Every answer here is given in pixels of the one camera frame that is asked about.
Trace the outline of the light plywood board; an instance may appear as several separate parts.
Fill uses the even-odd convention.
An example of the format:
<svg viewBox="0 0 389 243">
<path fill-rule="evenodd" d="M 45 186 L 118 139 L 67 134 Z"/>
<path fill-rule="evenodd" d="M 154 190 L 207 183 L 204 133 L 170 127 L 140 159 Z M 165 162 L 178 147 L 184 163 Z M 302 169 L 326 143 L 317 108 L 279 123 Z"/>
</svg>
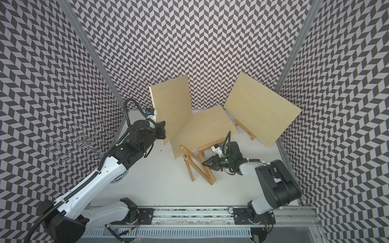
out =
<svg viewBox="0 0 389 243">
<path fill-rule="evenodd" d="M 228 132 L 238 134 L 236 127 L 222 106 L 194 113 L 184 126 L 170 140 L 174 157 L 184 155 L 180 146 L 195 152 L 199 147 L 225 138 Z"/>
<path fill-rule="evenodd" d="M 267 147 L 301 113 L 299 107 L 244 72 L 239 73 L 224 108 Z"/>
<path fill-rule="evenodd" d="M 157 121 L 165 121 L 166 145 L 192 116 L 189 78 L 187 75 L 150 87 Z"/>
</svg>

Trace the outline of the wooden easel with label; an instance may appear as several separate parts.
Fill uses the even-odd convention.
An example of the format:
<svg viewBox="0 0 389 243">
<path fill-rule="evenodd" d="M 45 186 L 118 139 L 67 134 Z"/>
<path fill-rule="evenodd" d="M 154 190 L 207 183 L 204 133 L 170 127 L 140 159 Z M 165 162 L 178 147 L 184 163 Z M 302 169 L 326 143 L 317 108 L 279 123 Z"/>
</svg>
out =
<svg viewBox="0 0 389 243">
<path fill-rule="evenodd" d="M 255 140 L 257 137 L 251 132 L 249 131 L 240 121 L 238 121 L 237 119 L 235 119 L 235 123 L 236 123 L 236 126 L 239 126 L 241 127 L 249 136 L 250 136 L 250 139 L 253 141 Z"/>
</svg>

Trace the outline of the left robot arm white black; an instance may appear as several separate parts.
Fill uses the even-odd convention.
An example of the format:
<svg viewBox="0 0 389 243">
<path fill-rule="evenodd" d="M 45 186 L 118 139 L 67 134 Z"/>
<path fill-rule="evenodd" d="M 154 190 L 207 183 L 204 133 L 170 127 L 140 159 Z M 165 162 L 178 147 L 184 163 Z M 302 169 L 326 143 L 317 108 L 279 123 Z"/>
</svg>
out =
<svg viewBox="0 0 389 243">
<path fill-rule="evenodd" d="M 75 243 L 84 233 L 113 222 L 139 223 L 138 205 L 127 197 L 108 206 L 87 209 L 103 189 L 125 175 L 137 161 L 147 158 L 156 140 L 166 138 L 166 123 L 156 121 L 154 108 L 142 109 L 136 100 L 127 98 L 124 113 L 124 135 L 102 156 L 98 168 L 78 185 L 54 201 L 40 203 L 40 216 L 24 242 L 29 243 L 40 226 L 56 243 Z"/>
</svg>

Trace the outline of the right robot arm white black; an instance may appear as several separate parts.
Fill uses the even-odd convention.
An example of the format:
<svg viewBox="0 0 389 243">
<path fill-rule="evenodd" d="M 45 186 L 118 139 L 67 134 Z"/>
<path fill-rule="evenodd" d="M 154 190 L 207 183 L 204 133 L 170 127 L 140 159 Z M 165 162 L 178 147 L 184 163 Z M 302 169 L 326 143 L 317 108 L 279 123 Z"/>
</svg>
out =
<svg viewBox="0 0 389 243">
<path fill-rule="evenodd" d="M 265 163 L 260 159 L 244 158 L 238 143 L 231 141 L 231 132 L 228 132 L 222 146 L 215 145 L 212 150 L 215 155 L 202 162 L 207 169 L 258 179 L 262 194 L 248 202 L 243 214 L 249 223 L 275 224 L 272 211 L 302 196 L 301 188 L 281 160 Z"/>
</svg>

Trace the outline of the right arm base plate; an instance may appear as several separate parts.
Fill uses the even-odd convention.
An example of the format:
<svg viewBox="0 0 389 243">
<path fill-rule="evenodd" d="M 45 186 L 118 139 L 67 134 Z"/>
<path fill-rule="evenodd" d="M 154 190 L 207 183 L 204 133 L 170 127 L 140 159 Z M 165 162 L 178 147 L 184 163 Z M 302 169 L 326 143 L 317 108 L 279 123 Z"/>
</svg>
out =
<svg viewBox="0 0 389 243">
<path fill-rule="evenodd" d="M 256 214 L 250 208 L 228 208 L 228 212 L 232 214 L 235 225 L 265 225 L 272 226 L 276 224 L 273 211 L 268 211 L 263 214 Z"/>
</svg>

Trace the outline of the aluminium front rail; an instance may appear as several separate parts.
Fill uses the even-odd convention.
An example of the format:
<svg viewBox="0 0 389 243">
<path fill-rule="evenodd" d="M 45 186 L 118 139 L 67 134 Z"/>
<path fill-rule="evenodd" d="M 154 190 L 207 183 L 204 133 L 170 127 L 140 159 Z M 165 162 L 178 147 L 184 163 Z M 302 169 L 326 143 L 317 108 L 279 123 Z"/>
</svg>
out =
<svg viewBox="0 0 389 243">
<path fill-rule="evenodd" d="M 235 225 L 229 207 L 151 207 L 155 209 L 151 225 L 154 227 L 319 227 L 321 223 L 316 212 L 311 207 L 284 206 L 273 210 L 275 225 Z M 88 218 L 87 230 L 104 225 L 111 225 L 116 220 L 122 220 L 128 209 L 125 206 L 113 205 L 106 207 L 91 207 L 83 210 L 81 216 Z"/>
</svg>

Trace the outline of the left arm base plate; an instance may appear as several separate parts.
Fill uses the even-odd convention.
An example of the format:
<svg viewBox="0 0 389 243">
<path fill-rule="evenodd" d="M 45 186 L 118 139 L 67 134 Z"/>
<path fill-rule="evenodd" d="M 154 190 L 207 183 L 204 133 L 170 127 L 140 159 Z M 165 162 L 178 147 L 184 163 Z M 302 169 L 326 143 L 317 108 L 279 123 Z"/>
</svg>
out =
<svg viewBox="0 0 389 243">
<path fill-rule="evenodd" d="M 154 208 L 139 208 L 136 203 L 127 197 L 120 199 L 120 202 L 125 205 L 128 211 L 121 213 L 124 216 L 122 220 L 116 220 L 111 225 L 135 225 L 136 223 L 151 225 L 155 212 Z"/>
</svg>

